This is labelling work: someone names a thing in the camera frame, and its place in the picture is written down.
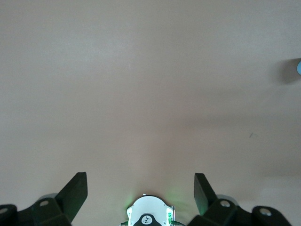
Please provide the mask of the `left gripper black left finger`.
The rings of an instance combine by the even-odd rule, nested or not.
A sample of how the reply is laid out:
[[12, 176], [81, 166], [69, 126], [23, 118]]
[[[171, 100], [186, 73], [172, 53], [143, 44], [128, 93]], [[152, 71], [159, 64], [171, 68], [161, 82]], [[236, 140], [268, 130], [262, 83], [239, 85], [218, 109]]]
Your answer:
[[18, 212], [17, 226], [72, 226], [86, 198], [87, 174], [78, 172], [58, 194]]

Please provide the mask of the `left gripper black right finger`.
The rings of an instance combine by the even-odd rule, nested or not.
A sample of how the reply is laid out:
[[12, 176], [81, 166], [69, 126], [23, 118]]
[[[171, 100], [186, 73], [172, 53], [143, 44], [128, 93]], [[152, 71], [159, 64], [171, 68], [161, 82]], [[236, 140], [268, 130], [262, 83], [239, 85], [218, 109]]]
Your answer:
[[203, 173], [194, 176], [194, 199], [199, 214], [188, 226], [252, 226], [252, 214], [229, 198], [219, 198]]

